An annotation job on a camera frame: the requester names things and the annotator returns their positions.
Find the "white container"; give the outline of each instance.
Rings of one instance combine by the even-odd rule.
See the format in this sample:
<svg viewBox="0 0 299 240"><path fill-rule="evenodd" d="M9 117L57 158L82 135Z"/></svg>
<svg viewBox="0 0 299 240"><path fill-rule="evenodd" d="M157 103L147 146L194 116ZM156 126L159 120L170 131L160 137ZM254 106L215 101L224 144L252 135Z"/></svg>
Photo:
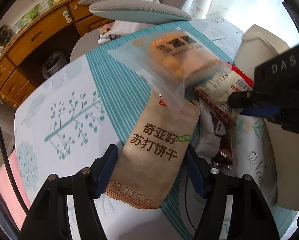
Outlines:
<svg viewBox="0 0 299 240"><path fill-rule="evenodd" d="M254 69L290 47L276 35L254 24L242 36L234 59L236 67L254 80Z"/></svg>
<svg viewBox="0 0 299 240"><path fill-rule="evenodd" d="M99 44L99 45L102 45L102 44L105 44L105 43L107 43L107 42L109 42L109 41L111 41L111 40L110 40L110 36L107 36L107 37L105 37L105 38L99 39L99 40L98 40L98 44Z"/></svg>

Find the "transparent plastic bag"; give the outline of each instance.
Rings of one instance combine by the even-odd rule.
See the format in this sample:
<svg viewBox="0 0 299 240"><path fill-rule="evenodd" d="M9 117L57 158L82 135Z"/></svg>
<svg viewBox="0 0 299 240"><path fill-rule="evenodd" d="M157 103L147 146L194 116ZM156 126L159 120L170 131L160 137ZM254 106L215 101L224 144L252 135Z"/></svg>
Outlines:
<svg viewBox="0 0 299 240"><path fill-rule="evenodd" d="M179 111L185 87L211 75L223 63L182 30L141 37L108 53L142 77L168 108Z"/></svg>
<svg viewBox="0 0 299 240"><path fill-rule="evenodd" d="M67 65L67 60L63 52L54 51L53 54L42 65L42 74L45 79L49 79L63 66Z"/></svg>

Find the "wooden cabinet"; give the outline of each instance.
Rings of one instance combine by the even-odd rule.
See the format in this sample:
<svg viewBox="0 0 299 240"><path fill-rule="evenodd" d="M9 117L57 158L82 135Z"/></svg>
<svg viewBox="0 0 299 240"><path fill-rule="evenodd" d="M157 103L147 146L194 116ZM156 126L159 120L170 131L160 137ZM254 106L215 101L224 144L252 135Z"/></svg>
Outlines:
<svg viewBox="0 0 299 240"><path fill-rule="evenodd" d="M76 21L79 21L89 15L92 15L88 8L89 5L81 5L78 4L80 0L72 0L71 2L69 2L69 8L72 11L73 17Z"/></svg>
<svg viewBox="0 0 299 240"><path fill-rule="evenodd" d="M34 92L35 89L36 87L33 86L29 81L27 81L27 83L17 92L12 100L20 105L26 98L28 98L31 93ZM13 107L17 107L14 102L10 102L10 105Z"/></svg>
<svg viewBox="0 0 299 240"><path fill-rule="evenodd" d="M106 23L111 23L113 20L103 19L96 15L91 15L77 23L77 28L80 36L84 36L86 33L89 33L99 27L102 27Z"/></svg>
<svg viewBox="0 0 299 240"><path fill-rule="evenodd" d="M4 95L2 99L9 103L10 101L6 97L13 99L26 82L28 82L27 78L16 69L1 89L1 93Z"/></svg>
<svg viewBox="0 0 299 240"><path fill-rule="evenodd" d="M67 22L63 13L69 13L67 5L63 5L30 27L6 53L18 66L34 49L64 27L73 23Z"/></svg>
<svg viewBox="0 0 299 240"><path fill-rule="evenodd" d="M7 57L3 57L0 61L0 89L14 70L13 63Z"/></svg>
<svg viewBox="0 0 299 240"><path fill-rule="evenodd" d="M92 15L89 5L79 5L79 1L57 2L6 45L0 57L1 99L14 107L20 105L45 80L41 66L54 51L64 52L69 61L80 37L113 22Z"/></svg>

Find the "snack package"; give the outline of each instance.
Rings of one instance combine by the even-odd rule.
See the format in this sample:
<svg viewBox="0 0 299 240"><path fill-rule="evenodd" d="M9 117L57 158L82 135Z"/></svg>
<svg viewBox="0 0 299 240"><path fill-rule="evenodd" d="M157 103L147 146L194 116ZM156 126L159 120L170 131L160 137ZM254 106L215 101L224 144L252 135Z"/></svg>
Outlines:
<svg viewBox="0 0 299 240"><path fill-rule="evenodd" d="M211 75L222 61L185 31L155 33L108 51L144 78L168 108L181 110L185 87Z"/></svg>
<svg viewBox="0 0 299 240"><path fill-rule="evenodd" d="M183 112L172 113L152 91L105 194L135 208L159 208L177 177L199 114L197 101L185 101Z"/></svg>
<svg viewBox="0 0 299 240"><path fill-rule="evenodd" d="M199 157L211 162L213 167L231 170L233 166L232 128L202 99L199 100L200 138L196 146Z"/></svg>
<svg viewBox="0 0 299 240"><path fill-rule="evenodd" d="M242 109L230 108L228 97L233 92L250 91L253 81L230 63L219 66L218 70L204 85L194 88L194 91L213 110L228 123L236 125L235 121Z"/></svg>

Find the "wooden drawer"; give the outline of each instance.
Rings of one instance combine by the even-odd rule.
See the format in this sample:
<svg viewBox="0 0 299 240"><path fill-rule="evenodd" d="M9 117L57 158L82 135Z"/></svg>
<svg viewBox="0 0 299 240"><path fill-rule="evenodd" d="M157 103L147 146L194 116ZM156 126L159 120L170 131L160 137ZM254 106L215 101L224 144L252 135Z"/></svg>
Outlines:
<svg viewBox="0 0 299 240"><path fill-rule="evenodd" d="M55 9L30 27L7 51L8 57L18 66L34 49L73 21L67 23L63 12L67 5Z"/></svg>
<svg viewBox="0 0 299 240"><path fill-rule="evenodd" d="M34 92L36 89L35 86L33 86L29 81L17 92L17 94L14 96L13 101L15 101L18 105L24 102L28 96ZM15 105L14 102L10 102L11 106L14 106L15 108L17 105Z"/></svg>
<svg viewBox="0 0 299 240"><path fill-rule="evenodd" d="M113 20L103 19L96 15L91 15L77 23L77 28L81 37L106 23L111 23Z"/></svg>
<svg viewBox="0 0 299 240"><path fill-rule="evenodd" d="M73 17L76 21L79 21L91 15L88 10L89 5L80 5L78 4L79 1L80 0L72 0L71 2L69 2L69 8L71 9Z"/></svg>
<svg viewBox="0 0 299 240"><path fill-rule="evenodd" d="M27 79L16 69L13 74L3 85L1 92L4 96L13 99L18 91L25 85ZM10 101L6 98L3 98L4 101L9 103Z"/></svg>
<svg viewBox="0 0 299 240"><path fill-rule="evenodd" d="M9 76L14 70L15 66L7 57L3 57L0 60L0 89L3 87L6 80L8 80Z"/></svg>

